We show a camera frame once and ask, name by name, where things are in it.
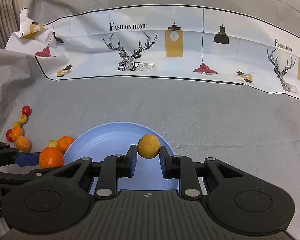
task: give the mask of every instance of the white printed banner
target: white printed banner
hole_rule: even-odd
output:
[[[41,25],[21,11],[6,49],[35,55],[49,79],[135,75],[247,84],[300,98],[300,38],[214,8],[148,5]]]

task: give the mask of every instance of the orange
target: orange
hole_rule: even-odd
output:
[[[39,155],[41,169],[61,167],[64,161],[62,153],[55,147],[47,147]]]
[[[28,152],[31,149],[31,142],[24,136],[19,136],[14,143],[15,147],[23,152]]]
[[[62,136],[57,142],[57,148],[62,154],[65,154],[66,150],[72,144],[74,139],[71,136]]]
[[[15,126],[11,132],[11,138],[15,142],[19,136],[23,136],[23,129],[20,126]]]

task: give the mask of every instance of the blue plate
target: blue plate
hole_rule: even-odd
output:
[[[106,123],[85,132],[68,148],[64,157],[65,165],[82,157],[90,157],[93,162],[103,161],[114,154],[126,154],[130,145],[138,145],[145,134],[153,134],[165,146],[170,155],[174,151],[169,143],[158,133],[140,124],[130,122]],[[94,193],[95,178],[90,194]],[[165,190],[177,189],[177,179],[164,179],[159,162],[159,155],[153,159],[144,159],[138,155],[137,165],[132,178],[118,179],[118,190]]]

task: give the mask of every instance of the crosshair symbol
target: crosshair symbol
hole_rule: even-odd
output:
[[[145,196],[146,198],[150,198],[150,197],[153,196],[153,194],[151,194],[150,192],[147,192],[147,193],[144,194],[144,196]]]

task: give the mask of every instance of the deer illustration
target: deer illustration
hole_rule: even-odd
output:
[[[147,71],[154,71],[158,70],[155,64],[150,63],[142,63],[138,61],[134,61],[137,58],[141,58],[141,52],[149,49],[152,47],[152,45],[155,43],[157,36],[155,36],[154,41],[151,42],[151,38],[148,34],[146,34],[144,31],[142,31],[147,36],[147,43],[144,47],[142,47],[141,42],[139,40],[139,48],[134,50],[134,53],[132,55],[128,55],[125,48],[121,47],[120,41],[118,41],[118,46],[112,44],[111,38],[114,33],[109,38],[109,44],[106,43],[105,39],[103,39],[104,43],[107,45],[109,49],[118,50],[120,51],[119,55],[123,58],[123,61],[119,63],[118,71],[141,71],[141,70],[147,70]]]
[[[273,53],[276,51],[276,49],[274,49],[271,53],[270,53],[270,56],[269,56],[269,50],[267,49],[267,54],[268,54],[268,58],[269,58],[269,61],[271,62],[272,65],[274,65],[274,72],[277,74],[277,77],[280,79],[280,82],[281,82],[281,85],[282,85],[282,88],[283,90],[285,91],[288,91],[288,92],[291,92],[291,93],[294,93],[294,94],[299,94],[299,91],[298,91],[298,88],[285,82],[283,80],[283,76],[287,73],[287,70],[289,69],[292,69],[296,60],[292,60],[292,55],[290,54],[290,57],[291,57],[291,63],[289,64],[288,60],[287,60],[287,65],[283,68],[282,71],[279,71],[279,65],[277,63],[277,60],[278,60],[278,57],[275,59],[274,61],[274,58],[273,58]]]

